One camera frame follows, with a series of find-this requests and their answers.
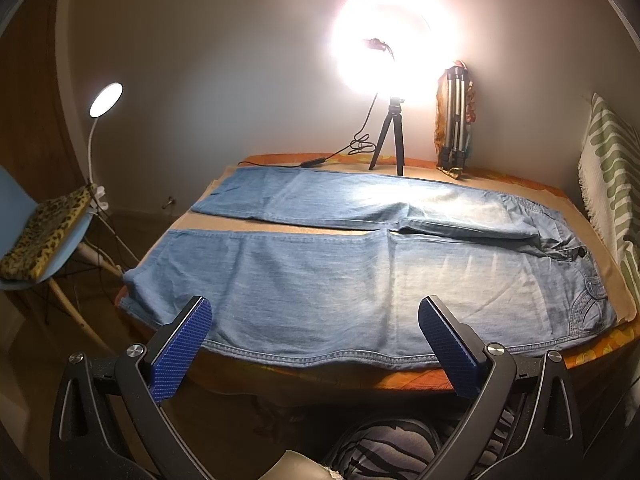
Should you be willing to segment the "green white patterned blanket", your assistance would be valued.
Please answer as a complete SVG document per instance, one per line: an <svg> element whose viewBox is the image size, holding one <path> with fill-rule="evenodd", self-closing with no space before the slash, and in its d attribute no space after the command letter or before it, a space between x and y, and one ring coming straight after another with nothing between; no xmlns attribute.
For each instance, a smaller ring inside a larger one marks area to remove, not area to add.
<svg viewBox="0 0 640 480"><path fill-rule="evenodd" d="M593 229L639 299L639 130L595 93L578 162L582 201Z"/></svg>

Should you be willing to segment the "folded silver tripod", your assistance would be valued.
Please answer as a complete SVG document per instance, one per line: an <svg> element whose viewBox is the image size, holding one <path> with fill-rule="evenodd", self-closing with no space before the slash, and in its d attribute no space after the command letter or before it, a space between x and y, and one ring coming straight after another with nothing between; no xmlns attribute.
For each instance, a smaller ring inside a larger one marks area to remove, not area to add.
<svg viewBox="0 0 640 480"><path fill-rule="evenodd" d="M437 154L437 167L453 178L462 175L466 149L469 144L469 125L465 120L466 89L469 71L462 62L455 62L445 70L447 104L445 144Z"/></svg>

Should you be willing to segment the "beige blanket on bed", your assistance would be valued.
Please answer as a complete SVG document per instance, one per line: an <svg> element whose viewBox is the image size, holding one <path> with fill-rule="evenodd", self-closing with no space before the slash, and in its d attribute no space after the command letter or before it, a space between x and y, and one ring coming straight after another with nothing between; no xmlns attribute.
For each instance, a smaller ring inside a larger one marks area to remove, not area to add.
<svg viewBox="0 0 640 480"><path fill-rule="evenodd" d="M304 183L315 174L322 183ZM347 208L350 214L343 228L348 232L434 224L461 226L469 233L487 228L500 238L510 232L532 236L525 222L513 222L510 229L495 225L509 218L510 207L540 207L558 214L596 260L617 321L638 320L638 308L612 252L574 203L557 188L503 174L475 170L455 181L433 167L412 167L405 177L345 164L318 172L276 166L228 168L173 226L204 231L320 230L332 212Z"/></svg>

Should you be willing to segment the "leopard print cushion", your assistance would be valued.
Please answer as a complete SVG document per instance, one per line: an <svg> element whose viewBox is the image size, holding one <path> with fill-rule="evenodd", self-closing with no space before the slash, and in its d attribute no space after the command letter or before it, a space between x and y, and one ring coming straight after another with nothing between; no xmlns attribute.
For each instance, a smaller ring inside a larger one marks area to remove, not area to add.
<svg viewBox="0 0 640 480"><path fill-rule="evenodd" d="M35 282L85 217L92 201L93 184L39 204L20 236L1 259L2 280Z"/></svg>

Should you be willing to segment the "light blue denim pants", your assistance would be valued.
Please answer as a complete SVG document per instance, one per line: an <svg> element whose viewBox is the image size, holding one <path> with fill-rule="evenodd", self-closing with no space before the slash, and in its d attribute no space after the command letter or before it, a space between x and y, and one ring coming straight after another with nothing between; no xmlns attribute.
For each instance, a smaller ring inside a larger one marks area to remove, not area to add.
<svg viewBox="0 0 640 480"><path fill-rule="evenodd" d="M337 362L408 370L435 362L418 323L439 297L484 341L536 356L605 332L616 313L588 248L558 214L510 207L496 226L344 230L347 208L320 230L171 229L134 270L120 304L151 327L194 296L213 308L204 347L265 365Z"/></svg>

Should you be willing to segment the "orange floral bed sheet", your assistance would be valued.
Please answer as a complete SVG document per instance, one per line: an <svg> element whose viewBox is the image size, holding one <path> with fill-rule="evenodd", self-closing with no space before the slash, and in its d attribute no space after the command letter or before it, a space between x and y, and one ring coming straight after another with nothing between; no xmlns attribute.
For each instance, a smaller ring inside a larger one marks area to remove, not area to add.
<svg viewBox="0 0 640 480"><path fill-rule="evenodd" d="M277 165L301 162L305 158L319 157L319 154L265 154L248 158L249 162ZM425 180L448 181L472 186L472 188L491 188L492 190L521 195L545 204L559 212L568 221L578 237L586 242L596 258L608 296L613 300L614 309L618 316L617 325L582 344L562 351L567 368L574 368L574 375L590 376L606 370L620 356L620 348L626 344L635 344L639 340L639 315L634 300L626 287L622 272L617 266L587 218L578 210L570 198L559 188L527 180L510 174L500 174L497 171L471 168L466 170L465 179L457 181L446 177L435 167L436 162L428 162L416 158L408 159L406 173L409 177ZM338 155L329 160L327 165L319 169L346 172L369 172L369 156ZM233 231L259 231L260 227L250 221L235 221L216 219L185 212L171 226L171 228L193 228L205 231L230 228ZM127 327L131 336L142 336L143 340L150 339L154 330L142 321L135 320L132 314L127 314L120 305L127 297L128 289L122 286L118 292L114 305L119 308L118 315L122 324ZM275 392L294 389L302 391L322 390L372 390L372 391L450 391L451 386L444 372L439 368L424 368L423 370L401 370L392 372L373 366L336 363L307 368L287 368L277 366L261 366L241 361L228 356L201 350L192 365L189 378L206 390L216 393L251 393L258 396L276 396Z"/></svg>

